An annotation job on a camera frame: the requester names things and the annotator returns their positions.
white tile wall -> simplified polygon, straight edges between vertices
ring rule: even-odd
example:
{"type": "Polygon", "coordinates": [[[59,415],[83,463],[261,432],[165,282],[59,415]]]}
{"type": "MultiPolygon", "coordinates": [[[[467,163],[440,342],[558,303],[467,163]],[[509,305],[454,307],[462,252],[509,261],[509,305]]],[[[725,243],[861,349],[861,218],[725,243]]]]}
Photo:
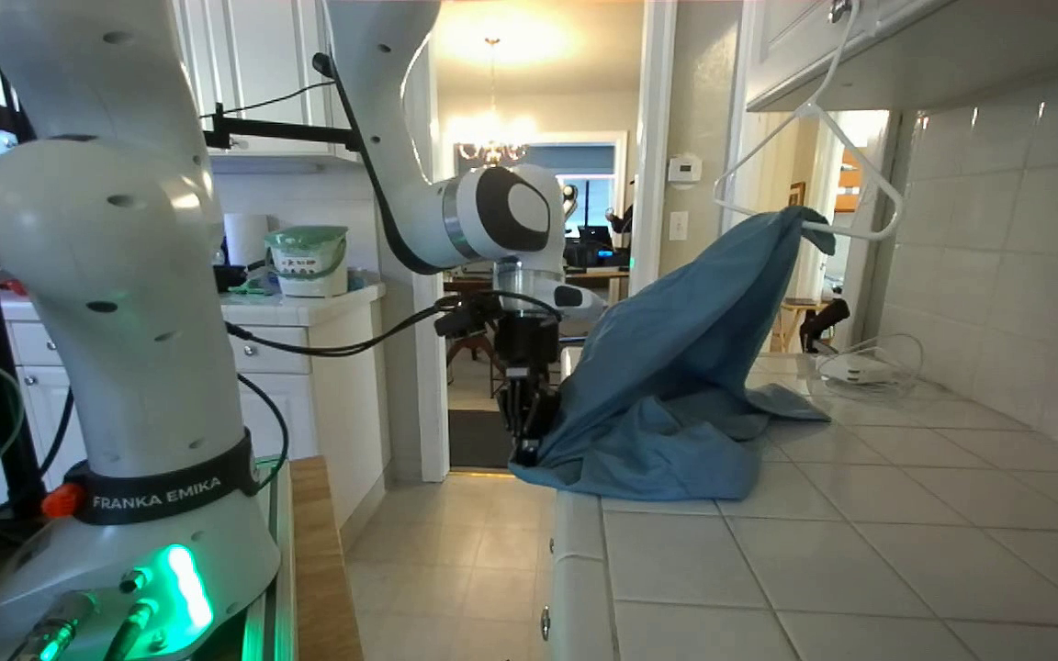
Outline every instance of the white tile wall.
{"type": "Polygon", "coordinates": [[[218,175],[225,214],[267,214],[280,225],[344,225],[344,263],[378,273],[378,201],[356,164],[328,172],[238,172],[218,175]]]}
{"type": "Polygon", "coordinates": [[[883,333],[1058,440],[1058,81],[918,113],[883,333]]]}

green light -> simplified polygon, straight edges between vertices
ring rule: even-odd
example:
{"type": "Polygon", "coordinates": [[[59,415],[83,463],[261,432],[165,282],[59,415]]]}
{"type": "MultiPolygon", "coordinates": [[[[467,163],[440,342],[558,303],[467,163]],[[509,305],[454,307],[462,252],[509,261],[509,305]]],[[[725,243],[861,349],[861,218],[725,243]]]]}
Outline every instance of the green light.
{"type": "Polygon", "coordinates": [[[196,556],[186,549],[169,549],[165,561],[169,561],[169,573],[175,582],[175,591],[186,602],[190,628],[196,632],[209,628],[212,624],[212,610],[209,610],[209,599],[201,591],[201,577],[197,577],[196,556]]]}
{"type": "Polygon", "coordinates": [[[72,644],[72,624],[61,624],[42,649],[42,661],[59,661],[66,644],[72,644]]]}

wall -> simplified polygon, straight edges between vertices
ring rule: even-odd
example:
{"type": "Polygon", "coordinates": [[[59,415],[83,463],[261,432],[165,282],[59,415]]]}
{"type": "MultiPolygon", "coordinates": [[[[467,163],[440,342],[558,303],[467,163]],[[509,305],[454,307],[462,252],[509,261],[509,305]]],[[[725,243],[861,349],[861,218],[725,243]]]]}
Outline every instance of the wall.
{"type": "Polygon", "coordinates": [[[914,113],[884,331],[1058,440],[1058,81],[914,113]]]}
{"type": "Polygon", "coordinates": [[[725,172],[741,0],[680,3],[671,60],[670,153],[699,153],[699,184],[670,184],[665,221],[688,214],[688,239],[665,236],[663,276],[694,261],[719,236],[718,175],[725,172]]]}
{"type": "Polygon", "coordinates": [[[312,163],[246,164],[212,180],[225,214],[267,214],[280,225],[344,225],[344,263],[378,273],[378,207],[360,164],[312,163]]]}

ceiling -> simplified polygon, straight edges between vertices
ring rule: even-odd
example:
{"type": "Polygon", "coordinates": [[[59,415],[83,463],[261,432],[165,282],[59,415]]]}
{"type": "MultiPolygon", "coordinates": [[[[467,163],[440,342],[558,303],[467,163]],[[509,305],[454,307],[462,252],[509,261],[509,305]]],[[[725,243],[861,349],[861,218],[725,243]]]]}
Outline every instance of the ceiling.
{"type": "Polygon", "coordinates": [[[432,30],[438,90],[634,92],[638,37],[642,0],[443,0],[432,30]]]}

white kitchen counter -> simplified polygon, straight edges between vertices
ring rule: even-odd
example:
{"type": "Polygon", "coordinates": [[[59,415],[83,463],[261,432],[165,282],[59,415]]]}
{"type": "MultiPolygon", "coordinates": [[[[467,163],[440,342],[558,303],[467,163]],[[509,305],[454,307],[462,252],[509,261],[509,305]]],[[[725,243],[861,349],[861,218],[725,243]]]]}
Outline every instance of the white kitchen counter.
{"type": "Polygon", "coordinates": [[[741,502],[563,492],[556,658],[1058,658],[1058,446],[934,386],[825,409],[741,502]]]}

